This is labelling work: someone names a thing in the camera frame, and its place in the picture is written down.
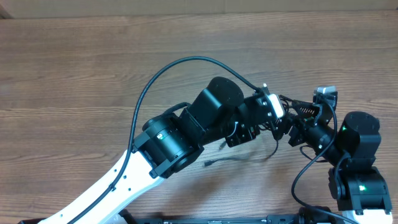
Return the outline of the black USB cable long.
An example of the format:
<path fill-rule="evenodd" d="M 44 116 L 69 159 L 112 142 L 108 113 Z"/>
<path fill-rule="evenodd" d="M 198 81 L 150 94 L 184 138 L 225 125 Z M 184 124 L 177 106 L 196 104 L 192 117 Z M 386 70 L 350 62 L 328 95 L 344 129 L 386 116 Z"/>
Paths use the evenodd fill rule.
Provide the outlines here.
<path fill-rule="evenodd" d="M 279 149 L 279 141 L 276 140 L 276 145 L 275 145 L 275 149 L 273 150 L 273 152 L 271 154 L 269 154 L 268 156 L 266 156 L 265 158 L 261 158 L 261 159 L 251 159 L 251 156 L 246 156 L 246 157 L 222 157 L 222 158 L 218 158 L 218 159 L 213 159 L 213 160 L 209 160 L 209 161 L 205 161 L 203 163 L 204 167 L 208 167 L 213 165 L 216 162 L 222 162 L 222 161 L 239 161 L 239 162 L 255 162 L 255 163 L 262 163 L 265 162 L 266 160 L 270 159 Z"/>

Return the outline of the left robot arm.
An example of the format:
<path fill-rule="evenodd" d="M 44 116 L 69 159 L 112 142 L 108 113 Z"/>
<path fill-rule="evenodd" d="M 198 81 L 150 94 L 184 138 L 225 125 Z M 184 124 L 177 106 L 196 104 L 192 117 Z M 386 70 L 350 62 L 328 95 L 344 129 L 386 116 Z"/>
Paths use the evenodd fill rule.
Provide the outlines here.
<path fill-rule="evenodd" d="M 119 213 L 146 191 L 196 161 L 204 145 L 226 139 L 233 147 L 255 139 L 259 125 L 273 131 L 285 115 L 266 86 L 244 98 L 240 87 L 216 77 L 180 115 L 169 108 L 146 122 L 140 135 L 100 180 L 56 214 L 31 223 L 120 223 Z"/>

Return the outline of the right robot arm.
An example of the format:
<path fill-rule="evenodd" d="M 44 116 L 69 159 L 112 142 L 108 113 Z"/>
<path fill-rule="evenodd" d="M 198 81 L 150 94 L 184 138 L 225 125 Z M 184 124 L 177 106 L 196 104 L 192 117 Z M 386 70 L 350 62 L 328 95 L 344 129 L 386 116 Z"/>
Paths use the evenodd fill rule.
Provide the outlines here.
<path fill-rule="evenodd" d="M 338 212 L 310 205 L 297 197 L 293 181 L 291 193 L 302 205 L 294 223 L 392 223 L 392 202 L 385 178 L 373 164 L 381 143 L 380 124 L 372 115 L 354 111 L 338 126 L 336 96 L 314 97 L 313 102 L 285 98 L 289 118 L 289 144 L 310 147 L 315 157 L 310 163 L 328 162 L 328 187 Z"/>

